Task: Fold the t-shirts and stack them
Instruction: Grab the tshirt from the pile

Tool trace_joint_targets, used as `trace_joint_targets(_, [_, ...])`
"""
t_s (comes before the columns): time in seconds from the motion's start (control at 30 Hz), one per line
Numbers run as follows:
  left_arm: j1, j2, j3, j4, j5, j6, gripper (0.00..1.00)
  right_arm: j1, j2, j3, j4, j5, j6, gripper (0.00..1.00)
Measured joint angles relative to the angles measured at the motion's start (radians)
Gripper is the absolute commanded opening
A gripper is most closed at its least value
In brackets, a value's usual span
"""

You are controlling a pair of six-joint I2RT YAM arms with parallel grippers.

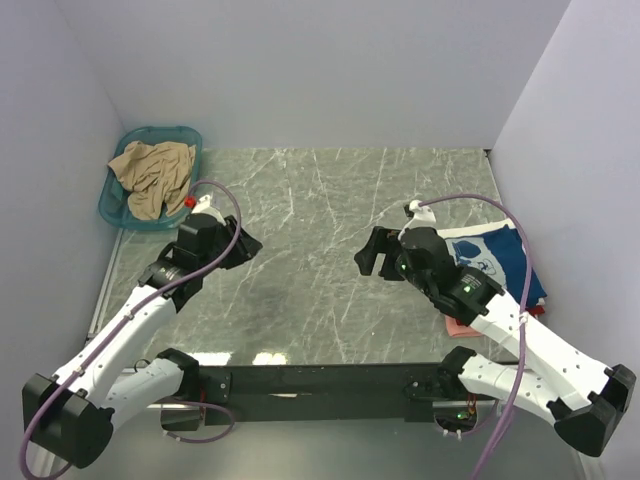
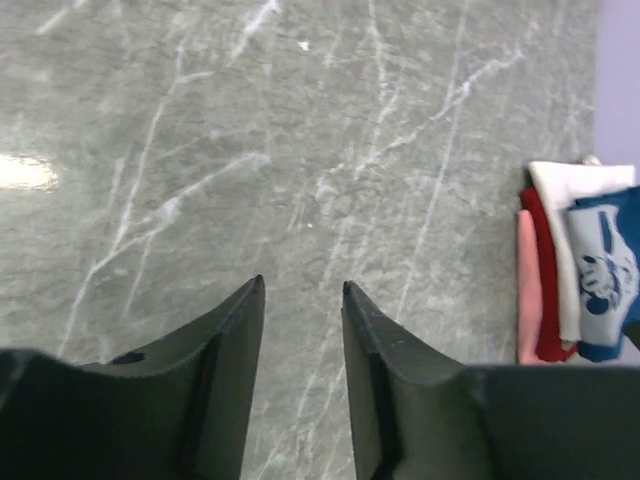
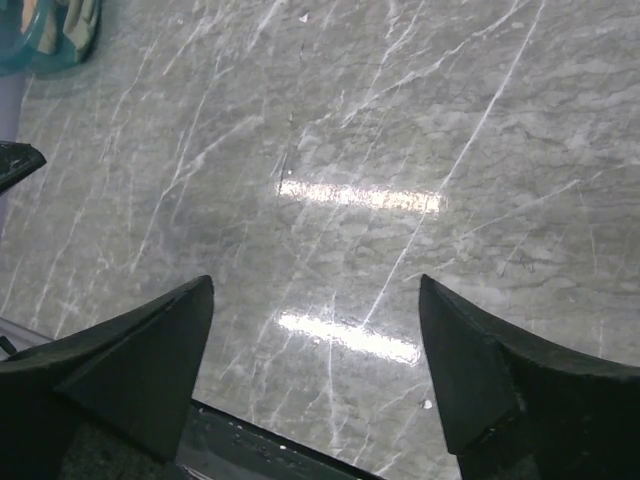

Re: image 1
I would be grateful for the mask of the beige t shirt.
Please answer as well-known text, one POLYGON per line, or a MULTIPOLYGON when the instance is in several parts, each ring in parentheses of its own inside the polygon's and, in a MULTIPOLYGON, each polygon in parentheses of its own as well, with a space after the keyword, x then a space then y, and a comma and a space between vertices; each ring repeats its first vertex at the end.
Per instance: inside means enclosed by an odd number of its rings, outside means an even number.
POLYGON ((129 210, 142 221, 177 214, 189 192, 197 149, 195 145, 166 141, 148 145, 130 142, 108 166, 129 193, 129 210))

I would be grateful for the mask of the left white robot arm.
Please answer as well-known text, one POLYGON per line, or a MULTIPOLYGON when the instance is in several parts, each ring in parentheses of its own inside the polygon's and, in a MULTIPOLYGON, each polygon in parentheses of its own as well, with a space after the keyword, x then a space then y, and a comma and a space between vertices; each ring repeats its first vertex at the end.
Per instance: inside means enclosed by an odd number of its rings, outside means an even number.
POLYGON ((167 349, 141 371, 121 372, 136 351, 173 319, 216 269, 232 269, 262 249, 234 216, 192 213, 157 259, 148 265, 117 317, 53 375, 33 375, 22 389, 24 437, 85 468, 106 449, 113 433, 158 400, 209 408, 199 362, 167 349))

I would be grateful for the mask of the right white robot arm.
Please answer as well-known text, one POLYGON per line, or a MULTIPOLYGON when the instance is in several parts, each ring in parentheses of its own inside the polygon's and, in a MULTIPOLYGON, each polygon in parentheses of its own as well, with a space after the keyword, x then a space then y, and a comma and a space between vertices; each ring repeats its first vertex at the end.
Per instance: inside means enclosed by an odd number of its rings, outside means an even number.
POLYGON ((440 365, 443 385, 512 402, 551 424, 580 453, 599 457, 627 412, 636 383, 626 366, 608 366, 584 354, 528 312, 489 276, 456 264, 432 227, 405 231, 376 227, 354 260, 371 275, 407 281, 441 313, 462 321, 524 359, 501 366, 464 347, 440 365))

